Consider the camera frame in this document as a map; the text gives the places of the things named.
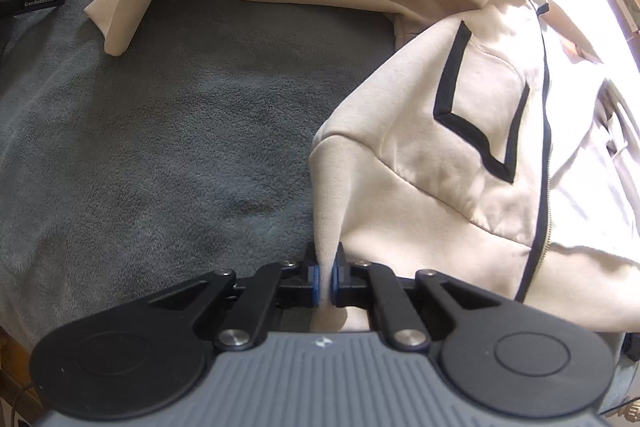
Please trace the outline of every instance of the gray ribbed grip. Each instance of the gray ribbed grip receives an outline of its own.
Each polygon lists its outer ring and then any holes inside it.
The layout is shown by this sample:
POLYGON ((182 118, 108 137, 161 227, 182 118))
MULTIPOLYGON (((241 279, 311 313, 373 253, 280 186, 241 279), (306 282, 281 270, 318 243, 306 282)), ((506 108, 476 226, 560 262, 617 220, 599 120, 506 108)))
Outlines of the gray ribbed grip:
POLYGON ((384 346, 376 333, 270 333, 225 353, 177 403, 145 417, 88 422, 54 413, 42 427, 605 426, 593 413, 554 421, 493 415, 440 380, 429 360, 384 346))

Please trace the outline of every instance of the gray fleece blanket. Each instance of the gray fleece blanket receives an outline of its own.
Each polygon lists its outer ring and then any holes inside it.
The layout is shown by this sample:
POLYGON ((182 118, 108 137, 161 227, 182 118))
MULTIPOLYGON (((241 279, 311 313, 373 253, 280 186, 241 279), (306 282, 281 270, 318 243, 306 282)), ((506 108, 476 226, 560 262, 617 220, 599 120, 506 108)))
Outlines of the gray fleece blanket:
POLYGON ((216 267, 302 256, 311 140, 394 51, 378 13, 153 0, 110 57, 90 1, 20 16, 0 57, 0 326, 28 347, 216 267))

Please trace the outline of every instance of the wooden furniture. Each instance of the wooden furniture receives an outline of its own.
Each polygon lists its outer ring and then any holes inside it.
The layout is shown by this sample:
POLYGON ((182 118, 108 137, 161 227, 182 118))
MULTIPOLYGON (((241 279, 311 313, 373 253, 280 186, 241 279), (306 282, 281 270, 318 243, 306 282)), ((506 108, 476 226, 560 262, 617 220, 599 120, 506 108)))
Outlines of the wooden furniture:
MULTIPOLYGON (((0 398, 9 405, 13 404, 15 397, 28 383, 31 383, 29 353, 0 328, 0 398)), ((44 414, 33 389, 22 393, 15 410, 30 424, 44 414)))

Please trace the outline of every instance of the metal screw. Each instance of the metal screw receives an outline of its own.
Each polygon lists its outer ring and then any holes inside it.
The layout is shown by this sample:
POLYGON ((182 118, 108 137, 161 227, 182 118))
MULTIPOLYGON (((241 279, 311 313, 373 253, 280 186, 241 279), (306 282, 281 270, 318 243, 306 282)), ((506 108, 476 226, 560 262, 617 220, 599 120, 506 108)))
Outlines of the metal screw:
POLYGON ((249 342, 249 333, 244 330, 224 330, 220 331, 218 340, 225 346, 244 346, 249 342))
POLYGON ((404 346, 420 346, 427 341, 427 335, 418 330, 396 331, 394 338, 404 346))

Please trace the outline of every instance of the zipper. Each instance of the zipper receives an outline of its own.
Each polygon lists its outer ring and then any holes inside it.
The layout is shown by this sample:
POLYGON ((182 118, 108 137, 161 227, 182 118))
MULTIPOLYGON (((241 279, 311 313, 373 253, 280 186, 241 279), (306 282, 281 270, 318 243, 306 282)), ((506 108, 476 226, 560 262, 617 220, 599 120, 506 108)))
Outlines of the zipper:
MULTIPOLYGON (((536 11, 540 16, 548 11, 548 4, 544 4, 536 11)), ((540 26, 540 38, 542 39, 543 60, 545 65, 543 83, 542 83, 542 120, 543 120, 543 138, 542 138, 542 179, 540 182, 540 205, 538 206, 538 222, 536 224, 536 233, 531 243, 527 263, 524 267, 520 286, 515 296, 515 300, 523 302, 527 296, 527 291, 533 282, 533 279, 540 270, 542 262, 545 260, 549 245, 551 243, 551 206, 549 197, 549 171, 551 167, 551 126, 546 118, 546 99, 551 87, 551 78, 549 68, 546 62, 546 45, 545 38, 540 26)))
POLYGON ((551 181, 551 176, 549 176, 549 171, 551 169, 551 154, 554 151, 554 144, 551 142, 549 144, 549 154, 546 158, 546 235, 545 235, 545 244, 542 247, 542 252, 540 253, 540 259, 538 260, 538 264, 536 265, 536 269, 533 271, 533 276, 531 277, 531 282, 529 286, 533 284, 533 281, 536 280, 536 275, 540 270, 540 266, 545 262, 546 252, 549 250, 549 245, 551 245, 551 189, 549 188, 549 184, 551 181))

